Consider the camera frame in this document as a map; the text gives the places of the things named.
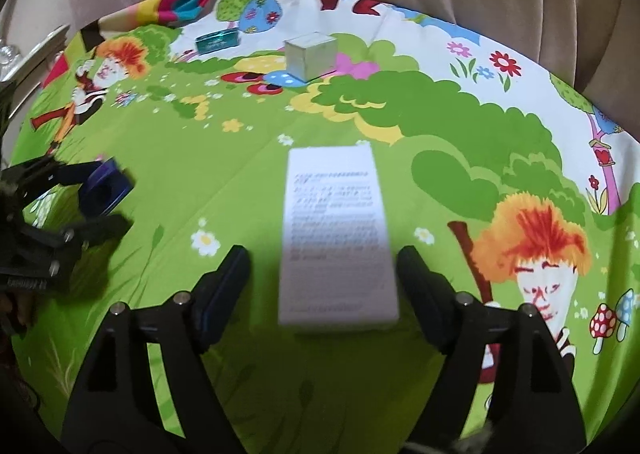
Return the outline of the dark blue small box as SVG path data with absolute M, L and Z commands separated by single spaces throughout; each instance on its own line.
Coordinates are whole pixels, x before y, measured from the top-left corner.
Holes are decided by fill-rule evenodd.
M 134 182 L 114 158 L 100 162 L 78 190 L 80 212 L 86 218 L 110 214 L 134 189 Z

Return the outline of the white printed box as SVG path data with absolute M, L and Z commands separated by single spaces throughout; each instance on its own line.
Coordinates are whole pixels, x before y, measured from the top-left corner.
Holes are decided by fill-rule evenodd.
M 370 145 L 292 148 L 283 204 L 278 320 L 296 330 L 394 325 L 399 302 Z

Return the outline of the cream ornate dressing table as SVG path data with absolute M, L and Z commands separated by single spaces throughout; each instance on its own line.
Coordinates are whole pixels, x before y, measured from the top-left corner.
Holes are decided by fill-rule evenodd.
M 39 44 L 30 50 L 1 81 L 1 135 L 4 136 L 9 128 L 15 110 L 12 108 L 14 94 L 17 88 L 27 80 L 43 63 L 48 62 L 65 46 L 65 39 L 70 25 L 58 26 L 47 34 Z

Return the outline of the colourful cartoon green bedsheet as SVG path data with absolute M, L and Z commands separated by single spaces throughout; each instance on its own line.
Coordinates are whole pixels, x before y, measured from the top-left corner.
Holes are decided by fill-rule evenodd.
M 398 281 L 416 248 L 488 307 L 535 306 L 589 437 L 639 399 L 639 145 L 494 40 L 372 0 L 146 0 L 75 37 L 13 160 L 114 158 L 134 225 L 15 344 L 62 429 L 109 304 L 235 244 L 253 277 L 210 380 L 254 452 L 387 453 L 439 372 Z

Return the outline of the teal small tin box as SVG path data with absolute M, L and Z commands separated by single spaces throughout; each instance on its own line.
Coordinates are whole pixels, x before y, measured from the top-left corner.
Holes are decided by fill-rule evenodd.
M 210 32 L 195 39 L 195 47 L 198 54 L 209 54 L 229 48 L 237 47 L 240 44 L 240 31 L 237 28 L 227 28 Z

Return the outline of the silver cube box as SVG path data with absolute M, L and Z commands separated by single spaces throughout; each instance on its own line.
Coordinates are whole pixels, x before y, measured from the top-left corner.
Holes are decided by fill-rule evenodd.
M 321 32 L 298 36 L 284 42 L 286 71 L 308 82 L 334 72 L 337 39 Z

